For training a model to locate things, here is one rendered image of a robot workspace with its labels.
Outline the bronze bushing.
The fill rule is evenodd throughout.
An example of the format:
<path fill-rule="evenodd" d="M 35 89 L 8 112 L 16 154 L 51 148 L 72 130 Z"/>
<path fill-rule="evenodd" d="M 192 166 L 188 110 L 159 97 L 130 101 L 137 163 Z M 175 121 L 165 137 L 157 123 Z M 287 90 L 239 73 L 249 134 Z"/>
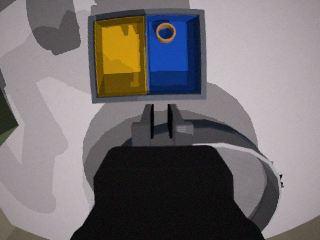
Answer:
<path fill-rule="evenodd" d="M 163 39 L 163 38 L 161 38 L 161 37 L 159 36 L 158 31 L 160 31 L 160 30 L 163 29 L 163 28 L 167 28 L 167 29 L 171 30 L 171 32 L 172 32 L 172 37 L 171 37 L 171 38 L 169 38 L 169 39 Z M 169 23 L 162 23 L 162 24 L 160 24 L 160 25 L 157 27 L 157 30 L 156 30 L 156 37 L 157 37 L 157 39 L 158 39 L 161 43 L 170 43 L 170 42 L 174 39 L 175 34 L 176 34 L 176 30 L 175 30 L 174 26 L 173 26 L 172 24 L 169 24 Z"/>

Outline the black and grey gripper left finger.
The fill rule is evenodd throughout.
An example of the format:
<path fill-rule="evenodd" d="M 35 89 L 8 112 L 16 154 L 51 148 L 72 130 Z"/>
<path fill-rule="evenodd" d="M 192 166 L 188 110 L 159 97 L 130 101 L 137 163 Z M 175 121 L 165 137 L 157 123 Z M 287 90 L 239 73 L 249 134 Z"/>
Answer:
<path fill-rule="evenodd" d="M 133 122 L 131 125 L 131 134 L 132 146 L 151 146 L 154 135 L 154 104 L 145 105 L 140 122 Z"/>

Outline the blue and yellow divided bin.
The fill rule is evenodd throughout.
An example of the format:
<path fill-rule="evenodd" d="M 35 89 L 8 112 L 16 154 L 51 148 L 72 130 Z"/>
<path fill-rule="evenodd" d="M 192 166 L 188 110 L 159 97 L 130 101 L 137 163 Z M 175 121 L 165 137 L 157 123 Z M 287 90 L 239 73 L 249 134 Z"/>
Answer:
<path fill-rule="evenodd" d="M 176 29 L 170 43 L 156 37 L 162 23 Z M 205 11 L 154 8 L 88 16 L 88 58 L 92 104 L 206 100 Z"/>

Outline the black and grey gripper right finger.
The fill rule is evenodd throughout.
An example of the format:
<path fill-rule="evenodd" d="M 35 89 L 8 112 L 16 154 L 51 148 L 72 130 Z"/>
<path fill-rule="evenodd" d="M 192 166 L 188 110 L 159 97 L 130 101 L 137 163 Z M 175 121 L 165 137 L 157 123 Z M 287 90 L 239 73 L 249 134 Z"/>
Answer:
<path fill-rule="evenodd" d="M 174 146 L 193 145 L 194 125 L 191 121 L 184 121 L 176 104 L 168 104 L 167 125 Z"/>

